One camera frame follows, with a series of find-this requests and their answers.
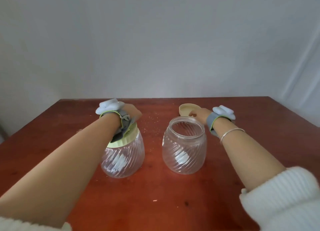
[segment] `forearm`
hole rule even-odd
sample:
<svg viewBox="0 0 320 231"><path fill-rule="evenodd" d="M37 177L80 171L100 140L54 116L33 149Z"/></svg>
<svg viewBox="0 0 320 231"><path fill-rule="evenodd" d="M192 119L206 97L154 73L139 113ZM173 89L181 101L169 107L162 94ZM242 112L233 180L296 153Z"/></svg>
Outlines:
<svg viewBox="0 0 320 231"><path fill-rule="evenodd" d="M225 118L214 122L214 130L219 138L236 126ZM229 132L222 144L230 161L248 191L286 170L286 168L258 142L243 131Z"/></svg>
<svg viewBox="0 0 320 231"><path fill-rule="evenodd" d="M0 216L61 227L119 126L107 114L63 143L0 198Z"/></svg>

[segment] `jar rim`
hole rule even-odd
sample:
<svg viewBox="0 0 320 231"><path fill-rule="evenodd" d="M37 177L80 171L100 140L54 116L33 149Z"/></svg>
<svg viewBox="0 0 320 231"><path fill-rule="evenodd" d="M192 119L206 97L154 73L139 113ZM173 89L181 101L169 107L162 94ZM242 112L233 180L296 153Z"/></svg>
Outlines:
<svg viewBox="0 0 320 231"><path fill-rule="evenodd" d="M178 132L175 132L174 129L172 128L172 126L176 123L180 123L180 122L184 122L184 123L192 123L192 124L196 124L201 128L201 133L196 135L196 136L185 136L182 134L179 134ZM170 120L169 122L169 129L172 131L172 133L179 137L179 138L184 138L184 139L197 139L201 136L203 136L203 134L205 134L205 129L204 129L204 125L201 124L198 120L192 118L192 117L186 117L186 116L178 116L173 118L172 120Z"/></svg>

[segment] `jar lid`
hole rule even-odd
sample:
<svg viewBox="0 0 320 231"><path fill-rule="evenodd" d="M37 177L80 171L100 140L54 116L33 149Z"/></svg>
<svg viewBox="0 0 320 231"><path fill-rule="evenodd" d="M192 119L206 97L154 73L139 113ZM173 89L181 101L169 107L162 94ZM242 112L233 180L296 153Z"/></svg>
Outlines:
<svg viewBox="0 0 320 231"><path fill-rule="evenodd" d="M181 104L179 106L179 114L180 116L189 116L190 112L195 110L195 109L199 109L201 108L200 106L196 105L196 104Z"/></svg>
<svg viewBox="0 0 320 231"><path fill-rule="evenodd" d="M117 148L117 147L123 147L130 142L134 141L139 134L139 129L137 127L137 123L133 123L130 125L129 130L125 133L122 139L115 141L113 143L109 143L107 148Z"/></svg>

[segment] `ribbed glass jar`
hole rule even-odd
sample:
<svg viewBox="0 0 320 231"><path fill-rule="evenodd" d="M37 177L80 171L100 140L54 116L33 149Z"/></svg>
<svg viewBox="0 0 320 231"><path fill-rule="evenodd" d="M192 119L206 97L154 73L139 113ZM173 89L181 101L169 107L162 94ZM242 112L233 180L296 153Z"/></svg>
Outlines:
<svg viewBox="0 0 320 231"><path fill-rule="evenodd" d="M144 160L144 145L140 131L130 143L115 148L106 148L102 157L102 170L110 177L124 178L132 175Z"/></svg>
<svg viewBox="0 0 320 231"><path fill-rule="evenodd" d="M206 158L207 138L204 125L191 117L172 119L162 140L162 157L166 165L179 174L193 174Z"/></svg>

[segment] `table surface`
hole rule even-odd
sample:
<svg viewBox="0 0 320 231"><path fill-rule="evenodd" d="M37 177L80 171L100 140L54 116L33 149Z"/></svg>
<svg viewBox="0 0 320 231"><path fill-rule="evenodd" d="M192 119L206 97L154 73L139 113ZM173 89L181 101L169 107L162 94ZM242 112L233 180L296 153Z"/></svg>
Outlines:
<svg viewBox="0 0 320 231"><path fill-rule="evenodd" d="M98 119L103 99L62 99L0 145L0 194L55 148ZM162 137L178 107L225 105L236 124L285 166L299 165L320 179L320 130L269 97L123 99L138 121L145 160L132 176L107 177L98 166L68 221L74 230L258 230L242 209L243 185L218 138L208 135L204 166L179 175L162 160Z"/></svg>

